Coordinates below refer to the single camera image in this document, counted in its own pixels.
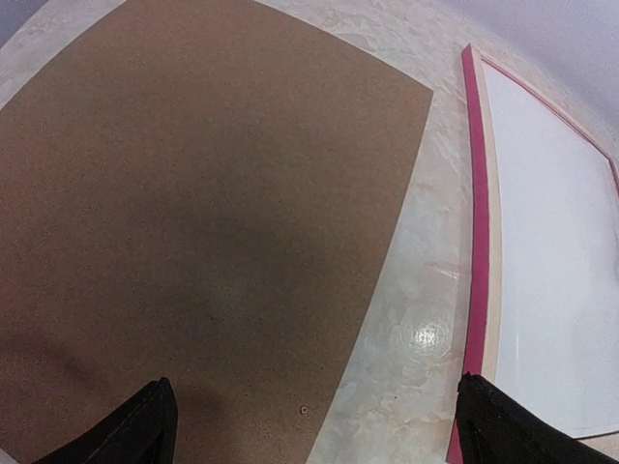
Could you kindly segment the pink wooden picture frame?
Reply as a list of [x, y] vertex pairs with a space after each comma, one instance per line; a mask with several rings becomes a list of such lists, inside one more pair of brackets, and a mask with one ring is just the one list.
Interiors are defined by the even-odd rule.
[[[461, 60], [469, 119], [473, 192], [471, 288], [462, 376], [466, 373], [480, 375], [498, 388], [495, 385], [494, 376], [496, 372], [498, 335], [501, 321], [501, 211], [495, 140], [484, 74], [485, 66], [494, 67], [507, 77], [513, 79], [519, 85], [523, 86], [527, 91], [531, 92], [544, 105], [546, 105], [553, 113], [558, 115], [581, 136], [591, 142], [605, 157], [609, 159], [617, 187], [618, 163], [610, 157], [593, 140], [593, 138], [563, 110], [553, 104], [548, 98], [543, 96], [525, 80], [517, 77], [512, 72], [509, 72], [498, 63], [486, 57], [476, 47], [466, 47], [462, 52]], [[615, 432], [604, 435], [590, 436], [579, 439], [574, 437], [571, 438], [578, 440], [580, 443], [594, 450], [598, 450], [612, 457], [614, 459], [612, 463], [617, 461], [618, 428]], [[457, 463], [456, 419], [449, 446], [448, 459], [452, 463]]]

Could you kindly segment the brown cardboard backing board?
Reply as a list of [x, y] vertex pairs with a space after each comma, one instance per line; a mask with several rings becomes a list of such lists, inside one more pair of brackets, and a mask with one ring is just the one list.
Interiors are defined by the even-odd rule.
[[1, 445], [152, 379], [179, 463], [303, 463], [368, 310], [428, 87], [252, 1], [129, 1], [1, 112]]

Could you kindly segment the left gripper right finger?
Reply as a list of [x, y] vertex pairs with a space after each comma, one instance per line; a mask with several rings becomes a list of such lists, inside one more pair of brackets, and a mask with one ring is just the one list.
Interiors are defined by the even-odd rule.
[[480, 375], [457, 387], [457, 463], [612, 463], [554, 429]]

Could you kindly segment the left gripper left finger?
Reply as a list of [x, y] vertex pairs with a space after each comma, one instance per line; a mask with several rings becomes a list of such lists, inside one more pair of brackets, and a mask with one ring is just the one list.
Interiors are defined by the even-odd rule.
[[40, 464], [171, 464], [178, 406], [165, 377], [151, 381], [108, 416]]

